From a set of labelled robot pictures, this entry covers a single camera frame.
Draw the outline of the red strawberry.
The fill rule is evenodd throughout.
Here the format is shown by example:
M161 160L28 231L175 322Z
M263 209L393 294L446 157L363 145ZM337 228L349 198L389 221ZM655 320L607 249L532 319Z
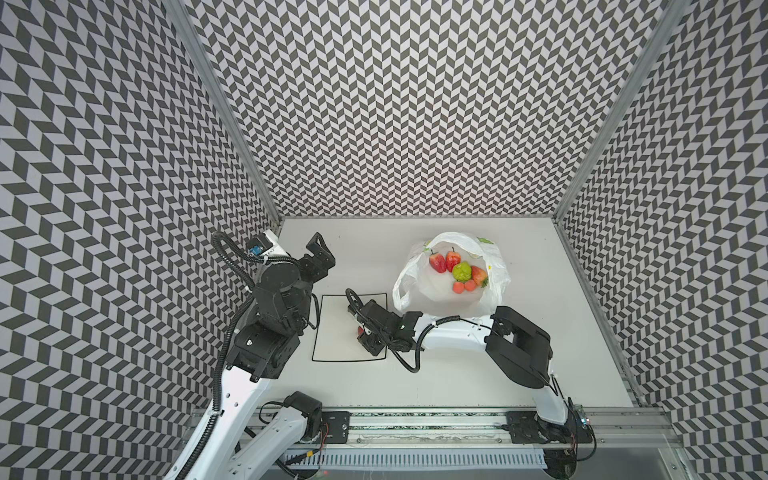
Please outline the red strawberry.
M462 262L461 255L454 249L447 252L445 255L445 264L448 272L452 272L453 269Z
M429 256L429 264L439 274L447 272L446 259L441 253L432 253Z

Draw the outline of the white plastic bag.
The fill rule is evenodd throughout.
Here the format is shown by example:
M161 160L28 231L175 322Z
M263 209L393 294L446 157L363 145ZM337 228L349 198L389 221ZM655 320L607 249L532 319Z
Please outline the white plastic bag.
M462 294L453 292L456 282L452 272L439 274L429 264L432 253L454 249L462 262L484 268L488 285ZM511 275L499 247L493 241L462 232L443 232L430 240L413 245L405 266L395 280L392 292L394 308L405 313L421 311L434 316L478 317L489 315L503 303Z

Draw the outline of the green bumpy fruit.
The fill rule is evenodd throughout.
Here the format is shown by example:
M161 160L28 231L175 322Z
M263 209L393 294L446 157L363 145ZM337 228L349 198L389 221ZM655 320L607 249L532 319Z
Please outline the green bumpy fruit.
M456 282L465 283L473 278L472 266L468 262L460 262L453 267L452 275Z

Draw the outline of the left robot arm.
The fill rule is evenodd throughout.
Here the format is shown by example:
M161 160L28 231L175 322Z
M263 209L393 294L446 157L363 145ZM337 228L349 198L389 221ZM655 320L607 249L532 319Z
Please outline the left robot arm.
M267 230L240 248L224 232L211 244L245 284L248 296L225 331L212 379L212 400L166 476L169 479L259 479L277 467L293 479L286 452L295 444L323 447L322 404L296 391L277 402L277 413L259 431L249 422L266 405L264 394L300 344L310 318L320 314L313 286L335 265L320 233L296 259Z

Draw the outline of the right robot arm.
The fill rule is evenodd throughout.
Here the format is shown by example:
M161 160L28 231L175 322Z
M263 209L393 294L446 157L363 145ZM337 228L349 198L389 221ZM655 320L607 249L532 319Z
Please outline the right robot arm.
M512 412L504 426L514 444L559 443L573 452L582 444L597 444L589 420L564 396L551 372L551 336L516 310L498 306L486 316L440 318L419 311L398 315L374 300L364 303L351 290L347 300L348 312L359 324L357 340L373 356L386 349L416 374L424 351L482 351L507 379L528 389L535 411Z

